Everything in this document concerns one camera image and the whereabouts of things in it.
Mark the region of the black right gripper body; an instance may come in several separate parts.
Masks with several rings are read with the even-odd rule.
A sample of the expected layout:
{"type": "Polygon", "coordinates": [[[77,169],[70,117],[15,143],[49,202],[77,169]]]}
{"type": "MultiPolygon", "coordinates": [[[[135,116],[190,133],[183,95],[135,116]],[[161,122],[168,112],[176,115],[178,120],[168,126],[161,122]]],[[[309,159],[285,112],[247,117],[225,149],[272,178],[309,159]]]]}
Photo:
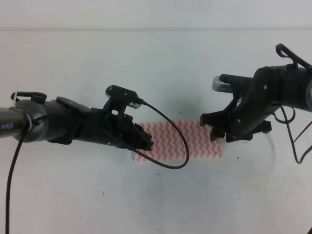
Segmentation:
{"type": "Polygon", "coordinates": [[[272,130],[266,118],[278,109],[276,95],[248,92],[237,97],[220,112],[219,137],[227,143],[252,140],[254,134],[272,130]]]}

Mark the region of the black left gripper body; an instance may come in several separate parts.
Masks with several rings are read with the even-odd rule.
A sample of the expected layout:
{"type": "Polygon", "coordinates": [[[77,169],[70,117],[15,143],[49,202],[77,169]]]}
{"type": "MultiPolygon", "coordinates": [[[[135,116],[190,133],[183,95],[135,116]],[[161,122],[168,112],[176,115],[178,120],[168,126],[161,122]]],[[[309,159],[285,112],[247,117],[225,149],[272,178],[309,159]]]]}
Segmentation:
{"type": "Polygon", "coordinates": [[[117,148],[129,145],[141,149],[141,136],[137,133],[132,116],[118,116],[97,108],[92,108],[82,123],[82,140],[117,148]]]}

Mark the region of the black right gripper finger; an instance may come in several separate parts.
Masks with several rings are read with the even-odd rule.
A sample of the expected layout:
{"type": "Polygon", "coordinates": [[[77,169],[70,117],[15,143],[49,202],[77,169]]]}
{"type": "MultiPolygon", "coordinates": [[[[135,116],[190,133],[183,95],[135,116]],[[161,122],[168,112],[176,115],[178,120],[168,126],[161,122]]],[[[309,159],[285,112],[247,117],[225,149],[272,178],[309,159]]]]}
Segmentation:
{"type": "Polygon", "coordinates": [[[230,111],[203,113],[199,120],[200,126],[210,125],[213,127],[233,127],[234,125],[234,119],[230,111]]]}
{"type": "Polygon", "coordinates": [[[226,131],[221,127],[212,126],[210,132],[210,141],[216,141],[218,139],[226,140],[226,131]]]}

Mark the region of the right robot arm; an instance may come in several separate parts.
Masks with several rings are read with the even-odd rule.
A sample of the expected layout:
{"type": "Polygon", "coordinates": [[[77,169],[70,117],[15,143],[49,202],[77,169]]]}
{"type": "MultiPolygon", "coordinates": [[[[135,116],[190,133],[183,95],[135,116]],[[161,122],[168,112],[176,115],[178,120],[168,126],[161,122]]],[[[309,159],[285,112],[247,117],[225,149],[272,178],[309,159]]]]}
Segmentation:
{"type": "Polygon", "coordinates": [[[256,133],[271,131],[267,117],[280,106],[312,110],[312,72],[305,68],[275,66],[259,68],[252,78],[222,74],[214,90],[232,93],[222,111],[200,116],[200,125],[212,127],[211,141],[251,140],[256,133]]]}

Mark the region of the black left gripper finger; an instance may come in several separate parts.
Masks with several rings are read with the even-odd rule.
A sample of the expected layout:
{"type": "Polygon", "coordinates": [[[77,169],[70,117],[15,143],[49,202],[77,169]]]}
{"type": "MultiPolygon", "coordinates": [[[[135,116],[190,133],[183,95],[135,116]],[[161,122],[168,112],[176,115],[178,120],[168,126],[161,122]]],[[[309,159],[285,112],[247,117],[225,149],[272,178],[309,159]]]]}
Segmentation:
{"type": "Polygon", "coordinates": [[[134,134],[138,144],[152,143],[152,136],[141,125],[134,123],[134,134]]]}
{"type": "Polygon", "coordinates": [[[154,142],[148,139],[136,138],[130,146],[134,149],[141,149],[144,151],[151,151],[153,148],[154,142]]]}

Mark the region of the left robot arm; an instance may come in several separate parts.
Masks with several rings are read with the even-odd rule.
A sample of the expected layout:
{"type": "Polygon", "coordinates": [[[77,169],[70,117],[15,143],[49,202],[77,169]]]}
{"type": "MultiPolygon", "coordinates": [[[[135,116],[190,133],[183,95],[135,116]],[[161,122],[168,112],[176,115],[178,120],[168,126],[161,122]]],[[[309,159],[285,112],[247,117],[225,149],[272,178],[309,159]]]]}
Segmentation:
{"type": "Polygon", "coordinates": [[[0,110],[0,136],[24,142],[48,141],[69,145],[74,140],[150,151],[152,137],[125,114],[127,102],[110,97],[102,109],[88,108],[64,97],[18,92],[13,107],[0,110]]]}

